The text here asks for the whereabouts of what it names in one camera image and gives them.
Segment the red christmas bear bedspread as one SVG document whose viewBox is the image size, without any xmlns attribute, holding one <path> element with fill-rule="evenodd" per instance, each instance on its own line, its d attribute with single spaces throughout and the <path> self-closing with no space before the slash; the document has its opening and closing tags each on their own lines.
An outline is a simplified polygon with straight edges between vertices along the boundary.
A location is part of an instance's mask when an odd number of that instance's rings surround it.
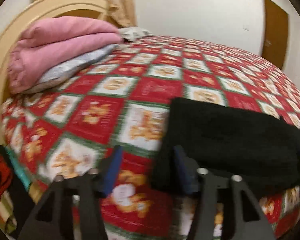
<svg viewBox="0 0 300 240">
<path fill-rule="evenodd" d="M 176 210 L 176 236 L 185 238 L 194 202 L 173 203 L 146 181 L 177 96 L 282 117 L 300 128 L 300 91 L 269 61 L 221 44 L 152 36 L 122 44 L 52 90 L 7 99 L 1 129 L 13 162 L 42 190 L 58 174 L 85 173 L 120 143 L 121 172 L 101 206 L 108 237 L 163 239 Z"/>
</svg>

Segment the black pants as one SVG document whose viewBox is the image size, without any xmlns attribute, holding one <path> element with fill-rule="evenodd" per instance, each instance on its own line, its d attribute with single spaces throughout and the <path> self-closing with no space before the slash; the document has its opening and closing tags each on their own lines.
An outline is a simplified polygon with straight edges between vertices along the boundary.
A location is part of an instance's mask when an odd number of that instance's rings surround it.
<svg viewBox="0 0 300 240">
<path fill-rule="evenodd" d="M 300 128 L 283 118 L 174 98 L 149 178 L 153 189 L 182 195 L 174 147 L 218 176 L 238 174 L 258 197 L 300 185 Z"/>
</svg>

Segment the brown wooden door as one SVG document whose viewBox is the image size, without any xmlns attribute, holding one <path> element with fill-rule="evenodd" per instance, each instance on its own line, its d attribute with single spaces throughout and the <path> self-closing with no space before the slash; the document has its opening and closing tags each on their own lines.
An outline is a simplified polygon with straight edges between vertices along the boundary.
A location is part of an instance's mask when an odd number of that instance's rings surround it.
<svg viewBox="0 0 300 240">
<path fill-rule="evenodd" d="M 272 0 L 264 0 L 262 57 L 283 70 L 289 34 L 289 16 Z"/>
</svg>

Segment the pink folded blanket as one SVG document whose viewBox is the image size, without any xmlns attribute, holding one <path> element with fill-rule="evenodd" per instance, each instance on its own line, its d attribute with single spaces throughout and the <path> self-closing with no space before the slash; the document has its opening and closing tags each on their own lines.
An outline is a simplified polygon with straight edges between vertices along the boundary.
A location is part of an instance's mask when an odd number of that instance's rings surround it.
<svg viewBox="0 0 300 240">
<path fill-rule="evenodd" d="M 31 88 L 59 63 L 121 42 L 118 28 L 103 20 L 62 16 L 33 22 L 10 52 L 10 92 L 18 94 Z"/>
</svg>

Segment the grey patterned pillow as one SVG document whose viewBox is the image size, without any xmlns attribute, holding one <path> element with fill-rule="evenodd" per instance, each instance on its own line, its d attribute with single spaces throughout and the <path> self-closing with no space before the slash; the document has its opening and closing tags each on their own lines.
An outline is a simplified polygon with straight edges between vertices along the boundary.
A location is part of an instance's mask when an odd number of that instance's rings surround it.
<svg viewBox="0 0 300 240">
<path fill-rule="evenodd" d="M 118 44 L 110 44 L 58 64 L 47 70 L 31 88 L 23 91 L 22 94 L 34 94 L 56 87 L 70 79 L 77 72 L 98 63 L 118 46 Z"/>
<path fill-rule="evenodd" d="M 119 29 L 120 36 L 128 42 L 134 42 L 140 38 L 147 36 L 154 36 L 154 34 L 144 28 L 140 27 L 125 27 Z"/>
</svg>

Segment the colourful clothes pile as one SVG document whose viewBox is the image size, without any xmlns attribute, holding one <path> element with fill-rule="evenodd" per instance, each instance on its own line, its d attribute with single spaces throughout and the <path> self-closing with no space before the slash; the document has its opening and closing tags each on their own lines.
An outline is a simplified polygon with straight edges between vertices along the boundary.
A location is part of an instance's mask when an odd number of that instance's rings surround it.
<svg viewBox="0 0 300 240">
<path fill-rule="evenodd" d="M 34 208 L 34 201 L 15 173 L 5 148 L 0 146 L 0 202 L 5 192 L 10 198 L 8 207 L 12 212 L 6 219 L 0 214 L 0 239 L 18 239 Z"/>
</svg>

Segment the white wall switch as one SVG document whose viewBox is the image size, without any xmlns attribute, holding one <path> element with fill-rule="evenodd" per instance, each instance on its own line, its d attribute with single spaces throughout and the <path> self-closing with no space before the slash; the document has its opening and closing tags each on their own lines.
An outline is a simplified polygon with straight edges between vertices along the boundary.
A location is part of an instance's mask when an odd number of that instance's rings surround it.
<svg viewBox="0 0 300 240">
<path fill-rule="evenodd" d="M 249 31 L 249 28 L 248 28 L 246 25 L 243 26 L 243 29 L 244 29 L 245 31 Z"/>
</svg>

